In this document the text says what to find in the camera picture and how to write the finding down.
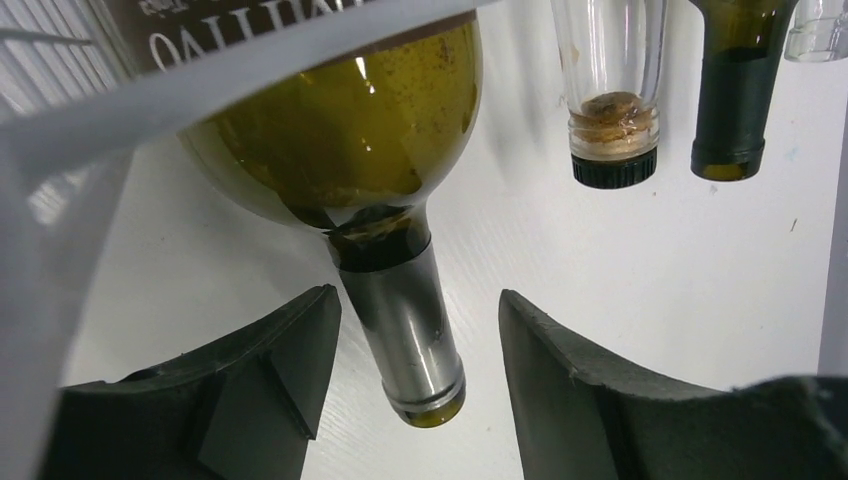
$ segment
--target white surface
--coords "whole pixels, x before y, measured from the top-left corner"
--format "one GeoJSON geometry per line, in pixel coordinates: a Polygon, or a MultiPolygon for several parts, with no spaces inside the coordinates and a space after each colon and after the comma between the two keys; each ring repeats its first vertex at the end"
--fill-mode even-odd
{"type": "MultiPolygon", "coordinates": [[[[700,180],[689,153],[703,26],[694,7],[670,2],[657,173],[595,191],[570,171],[548,2],[508,2],[481,12],[477,129],[430,201],[466,406],[439,429],[403,425],[345,303],[305,480],[521,478],[497,329],[503,288],[695,383],[816,369],[848,62],[783,62],[760,174],[700,180]]],[[[176,141],[160,142],[135,159],[65,381],[117,380],[326,282],[340,286],[316,238],[240,210],[176,141]]]]}

